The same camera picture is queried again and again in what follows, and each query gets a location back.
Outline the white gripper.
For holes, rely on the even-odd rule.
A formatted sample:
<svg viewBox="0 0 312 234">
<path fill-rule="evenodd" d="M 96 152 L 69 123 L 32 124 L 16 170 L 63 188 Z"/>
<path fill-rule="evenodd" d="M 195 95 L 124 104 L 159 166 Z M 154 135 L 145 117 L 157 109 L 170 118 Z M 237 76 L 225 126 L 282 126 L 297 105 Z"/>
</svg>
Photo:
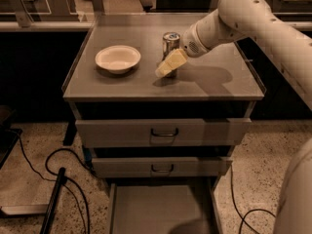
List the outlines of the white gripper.
<svg viewBox="0 0 312 234">
<path fill-rule="evenodd" d="M 209 50 L 202 44 L 197 33 L 197 25 L 193 23 L 180 39 L 182 49 L 174 49 L 162 60 L 155 74 L 163 78 L 187 63 L 188 57 L 198 58 L 205 55 Z"/>
</svg>

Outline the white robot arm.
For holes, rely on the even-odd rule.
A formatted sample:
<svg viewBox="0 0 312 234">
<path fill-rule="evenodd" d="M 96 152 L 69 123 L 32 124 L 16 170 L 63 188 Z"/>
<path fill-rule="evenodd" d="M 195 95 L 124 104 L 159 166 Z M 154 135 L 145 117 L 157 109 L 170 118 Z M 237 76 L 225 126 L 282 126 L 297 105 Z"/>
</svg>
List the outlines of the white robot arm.
<svg viewBox="0 0 312 234">
<path fill-rule="evenodd" d="M 180 48 L 158 65 L 165 77 L 213 48 L 249 37 L 312 107 L 312 39 L 276 18 L 265 0 L 218 0 L 214 11 L 192 24 Z M 291 158 L 279 197 L 273 234 L 312 234 L 312 139 Z"/>
</svg>

